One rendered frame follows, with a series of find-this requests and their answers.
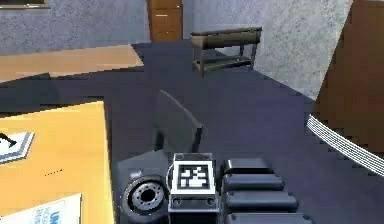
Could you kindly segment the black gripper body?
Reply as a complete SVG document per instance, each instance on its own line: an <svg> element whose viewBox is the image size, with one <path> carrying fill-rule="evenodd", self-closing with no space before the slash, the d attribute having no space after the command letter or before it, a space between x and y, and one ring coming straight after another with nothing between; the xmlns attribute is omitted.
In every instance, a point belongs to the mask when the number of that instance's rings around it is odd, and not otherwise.
<svg viewBox="0 0 384 224"><path fill-rule="evenodd" d="M121 223L166 223L168 190L159 175L131 181L120 196Z"/></svg>

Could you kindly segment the yellow wooden table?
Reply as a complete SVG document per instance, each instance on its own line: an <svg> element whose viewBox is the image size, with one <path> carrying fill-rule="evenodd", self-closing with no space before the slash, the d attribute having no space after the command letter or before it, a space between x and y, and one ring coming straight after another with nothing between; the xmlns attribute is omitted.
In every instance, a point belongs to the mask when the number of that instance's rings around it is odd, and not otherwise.
<svg viewBox="0 0 384 224"><path fill-rule="evenodd" d="M81 224L115 224L104 103L0 119L0 132L24 131L27 157L0 165L0 216L80 193Z"/></svg>

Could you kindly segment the white printed paper sheet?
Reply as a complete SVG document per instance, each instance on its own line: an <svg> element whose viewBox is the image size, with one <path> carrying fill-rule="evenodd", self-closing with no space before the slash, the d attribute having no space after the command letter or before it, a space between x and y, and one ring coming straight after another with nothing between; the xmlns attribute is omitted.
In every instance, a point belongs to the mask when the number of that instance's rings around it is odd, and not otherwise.
<svg viewBox="0 0 384 224"><path fill-rule="evenodd" d="M0 217L0 224L81 224L82 194Z"/></svg>

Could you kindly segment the white grey flat plate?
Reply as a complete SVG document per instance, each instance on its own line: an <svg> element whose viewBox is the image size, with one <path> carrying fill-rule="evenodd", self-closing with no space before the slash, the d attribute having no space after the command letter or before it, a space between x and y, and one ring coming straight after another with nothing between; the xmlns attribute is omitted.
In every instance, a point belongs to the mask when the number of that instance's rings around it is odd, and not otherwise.
<svg viewBox="0 0 384 224"><path fill-rule="evenodd" d="M9 138L15 141L14 145L0 138L0 164L24 159L28 155L34 132L14 133Z"/></svg>

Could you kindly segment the dark brown side table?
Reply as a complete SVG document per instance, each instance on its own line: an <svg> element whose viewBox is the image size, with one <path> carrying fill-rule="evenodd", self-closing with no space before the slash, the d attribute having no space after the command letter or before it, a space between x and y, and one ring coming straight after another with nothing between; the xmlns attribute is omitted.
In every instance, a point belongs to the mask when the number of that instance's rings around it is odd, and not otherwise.
<svg viewBox="0 0 384 224"><path fill-rule="evenodd" d="M204 76L206 72L235 67L248 66L252 69L261 34L261 27L191 32L192 70L198 70ZM217 58L204 57L206 50L227 47L238 47L239 53Z"/></svg>

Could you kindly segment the brown wooden room door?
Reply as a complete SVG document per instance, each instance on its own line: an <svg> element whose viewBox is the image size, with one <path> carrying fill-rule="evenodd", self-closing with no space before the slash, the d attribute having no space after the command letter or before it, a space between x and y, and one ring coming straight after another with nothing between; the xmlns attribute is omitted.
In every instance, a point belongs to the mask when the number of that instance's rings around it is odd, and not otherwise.
<svg viewBox="0 0 384 224"><path fill-rule="evenodd" d="M147 0L147 11L152 42L183 38L182 0Z"/></svg>

